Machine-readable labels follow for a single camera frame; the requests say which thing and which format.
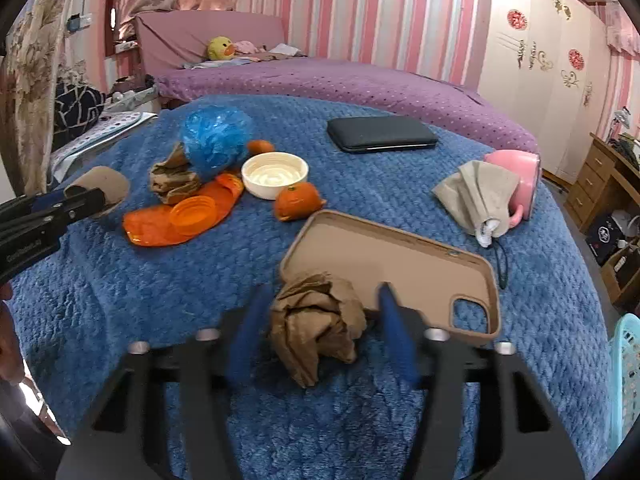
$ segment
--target yellow duck plush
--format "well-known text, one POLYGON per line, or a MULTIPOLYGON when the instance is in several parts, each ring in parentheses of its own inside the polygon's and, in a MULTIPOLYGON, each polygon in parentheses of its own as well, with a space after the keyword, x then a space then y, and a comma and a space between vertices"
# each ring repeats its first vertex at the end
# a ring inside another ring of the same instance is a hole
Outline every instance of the yellow duck plush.
POLYGON ((212 61, 231 59, 236 53, 236 48, 229 38, 218 36, 213 38, 207 49, 209 59, 212 61))

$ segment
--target pink headboard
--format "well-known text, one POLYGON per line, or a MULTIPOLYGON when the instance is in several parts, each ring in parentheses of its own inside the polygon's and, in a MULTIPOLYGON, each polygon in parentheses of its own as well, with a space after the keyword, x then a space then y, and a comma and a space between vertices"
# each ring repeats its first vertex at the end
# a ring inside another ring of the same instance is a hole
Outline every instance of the pink headboard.
POLYGON ((185 62, 201 62, 216 36, 267 49, 285 41, 280 18, 234 10, 142 12, 136 16, 136 30, 142 65, 152 76, 182 68, 185 62))

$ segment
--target blue blanket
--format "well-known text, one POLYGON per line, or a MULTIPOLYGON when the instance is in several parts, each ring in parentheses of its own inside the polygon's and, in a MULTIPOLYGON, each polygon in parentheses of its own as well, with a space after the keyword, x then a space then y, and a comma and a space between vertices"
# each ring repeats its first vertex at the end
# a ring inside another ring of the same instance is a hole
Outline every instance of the blue blanket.
MULTIPOLYGON (((326 121, 384 112, 283 96, 205 99, 244 110, 255 120, 256 138, 307 160, 328 207, 480 253, 495 264, 431 193, 490 148, 438 129, 435 150, 348 155, 328 139, 326 121)), ((277 222, 271 203, 245 194, 225 222, 191 242, 154 249, 128 242, 122 215, 157 203, 148 170, 168 155, 191 107, 163 112, 100 155, 95 165, 130 179, 128 200, 105 218, 71 226, 56 254, 15 280, 10 307, 22 350, 71 436, 129 342, 180 342, 239 306, 253 284, 280 286, 278 264, 303 225, 277 222)), ((606 458, 609 367, 593 283, 545 186, 532 219, 502 240, 510 280, 500 293, 501 338, 523 354, 592 476, 606 458)), ((475 316, 459 312, 458 320, 473 327, 475 316)), ((315 388, 300 389, 264 345, 252 382, 233 392, 228 417, 245 478, 398 478, 424 396, 395 375, 380 334, 364 336, 353 365, 322 361, 320 376, 315 388)), ((460 476, 472 461, 477 400, 468 388, 460 476)), ((182 474, 179 439, 174 444, 174 469, 182 474)))

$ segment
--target orange lid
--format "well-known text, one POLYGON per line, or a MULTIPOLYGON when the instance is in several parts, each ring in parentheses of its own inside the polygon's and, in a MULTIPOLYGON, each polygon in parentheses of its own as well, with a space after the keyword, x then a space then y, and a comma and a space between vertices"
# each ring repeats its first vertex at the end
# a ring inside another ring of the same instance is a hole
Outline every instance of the orange lid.
POLYGON ((169 222, 180 234, 195 236, 212 228, 218 221, 216 201, 208 196, 192 196, 171 209, 169 222))

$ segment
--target orange plastic wrapper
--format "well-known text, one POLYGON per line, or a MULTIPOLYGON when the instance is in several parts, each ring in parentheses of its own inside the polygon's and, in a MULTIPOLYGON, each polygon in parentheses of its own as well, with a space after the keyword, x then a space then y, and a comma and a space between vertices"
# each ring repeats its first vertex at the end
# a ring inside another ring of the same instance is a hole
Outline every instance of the orange plastic wrapper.
MULTIPOLYGON (((244 191, 242 181, 230 173, 221 173, 200 188, 196 195, 209 196, 216 201, 218 220, 222 222, 236 205, 244 191)), ((170 205, 155 205, 124 215, 122 225, 133 244, 143 247, 165 247, 183 244, 197 235, 180 234, 169 222, 170 205)))

